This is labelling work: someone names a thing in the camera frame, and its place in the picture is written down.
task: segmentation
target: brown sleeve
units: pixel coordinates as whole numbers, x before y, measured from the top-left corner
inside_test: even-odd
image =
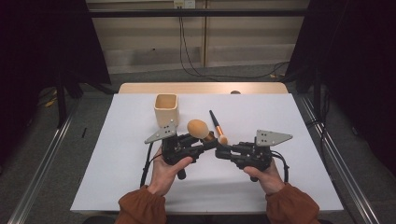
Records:
[[[147,186],[125,194],[119,200],[116,224],[164,224],[165,198],[147,191]]]
[[[318,205],[306,193],[286,184],[285,188],[273,195],[265,196],[267,216],[272,224],[306,223],[317,224]]]

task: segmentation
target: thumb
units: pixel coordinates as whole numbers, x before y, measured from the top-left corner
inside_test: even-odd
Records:
[[[173,167],[178,172],[179,170],[186,168],[188,165],[190,165],[190,163],[192,163],[192,158],[186,157],[186,158],[183,158],[182,160],[178,161]]]
[[[245,167],[244,172],[250,175],[251,177],[258,177],[261,174],[261,172],[257,168],[251,166]]]

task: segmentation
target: white paper surface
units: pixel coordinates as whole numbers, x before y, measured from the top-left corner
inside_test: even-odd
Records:
[[[71,207],[75,212],[119,211],[118,200],[139,189],[149,145],[159,130],[154,114],[156,94],[117,94]],[[191,119],[215,131],[209,110],[218,119],[229,144],[253,142],[258,129],[289,133],[293,138],[271,147],[290,167],[289,182],[308,193],[321,211],[342,210],[312,139],[291,94],[179,94],[178,134],[187,133]],[[154,143],[151,156],[161,141]],[[276,159],[283,177],[283,163]],[[151,179],[151,168],[146,183]],[[215,149],[186,168],[166,195],[168,214],[262,213],[266,201],[258,182],[230,161],[217,159]]]

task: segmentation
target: wooden cup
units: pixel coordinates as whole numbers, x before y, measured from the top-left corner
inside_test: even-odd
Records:
[[[178,98],[176,94],[158,94],[154,104],[155,117],[162,128],[172,120],[178,125]]]

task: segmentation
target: black wire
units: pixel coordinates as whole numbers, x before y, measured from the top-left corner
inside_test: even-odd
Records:
[[[289,182],[289,166],[286,164],[285,158],[282,156],[282,154],[280,154],[280,153],[277,152],[277,151],[271,150],[271,152],[272,152],[272,156],[273,156],[273,157],[282,160],[282,162],[283,162],[283,170],[285,171],[285,172],[284,172],[283,181],[284,181],[285,183],[288,183],[288,182]]]
[[[149,162],[154,161],[157,157],[160,157],[161,155],[162,155],[162,153],[158,154],[157,156],[153,157],[153,158],[151,159],[151,161],[149,161]]]
[[[146,182],[146,177],[147,177],[148,171],[149,171],[149,165],[151,164],[151,161],[152,161],[152,160],[149,159],[150,154],[151,154],[151,150],[152,150],[152,143],[150,143],[149,147],[148,147],[148,156],[146,158],[145,167],[143,168],[142,178],[140,179],[140,188],[143,187],[145,185],[145,182]]]
[[[213,80],[213,81],[217,81],[217,82],[218,82],[218,80],[216,80],[216,79],[214,79],[214,78],[212,78],[212,77],[203,76],[202,74],[200,74],[200,73],[194,68],[194,66],[193,66],[192,63],[191,63],[189,51],[187,50],[186,37],[185,37],[185,35],[184,35],[184,24],[183,24],[183,18],[182,18],[182,17],[179,17],[179,18],[178,18],[178,23],[179,23],[179,31],[180,31],[180,63],[181,63],[181,66],[183,67],[183,70],[184,70],[187,74],[189,74],[189,75],[191,75],[191,76],[194,76],[194,77],[205,77],[205,78],[208,78],[208,79],[210,79],[210,80]],[[189,71],[186,69],[186,67],[184,67],[184,63],[183,63],[183,59],[182,59],[182,55],[181,55],[181,49],[182,49],[182,46],[183,46],[183,42],[184,42],[184,49],[185,49],[185,51],[186,51],[187,58],[189,59],[190,66],[191,66],[192,70],[194,70],[194,72],[195,72],[196,74],[193,74],[193,73],[189,72]]]
[[[250,79],[250,78],[260,78],[260,77],[268,77],[268,76],[272,75],[277,69],[279,69],[279,68],[281,68],[283,65],[289,63],[289,62],[276,63],[276,64],[274,65],[274,68],[273,68],[273,70],[272,70],[271,72],[269,72],[269,73],[267,73],[267,74],[264,74],[264,75],[255,76],[255,77],[240,77],[240,76],[226,76],[226,75],[203,75],[203,74],[199,73],[199,72],[194,68],[194,66],[192,65],[191,58],[190,58],[190,54],[189,54],[189,52],[188,52],[188,50],[187,50],[186,37],[185,37],[185,35],[184,35],[184,22],[183,22],[183,18],[182,18],[182,17],[179,17],[179,20],[178,20],[178,21],[179,21],[179,31],[180,31],[180,48],[179,48],[179,49],[180,49],[180,62],[181,62],[181,66],[183,67],[183,70],[184,70],[187,74],[189,74],[189,75],[191,75],[191,76],[194,76],[194,77],[205,77],[205,78],[208,78],[208,79],[210,79],[210,80],[217,81],[217,82],[219,82],[219,81],[216,80],[216,79],[214,79],[213,77],[233,77],[233,78],[246,78],[246,79]],[[184,43],[184,49],[185,49],[186,54],[187,54],[187,58],[188,58],[189,63],[190,63],[190,67],[192,68],[192,70],[193,70],[196,74],[193,74],[193,73],[189,72],[189,71],[186,69],[186,67],[184,67],[183,60],[182,60],[182,54],[181,54],[181,51],[182,51],[181,49],[182,49],[183,43]]]

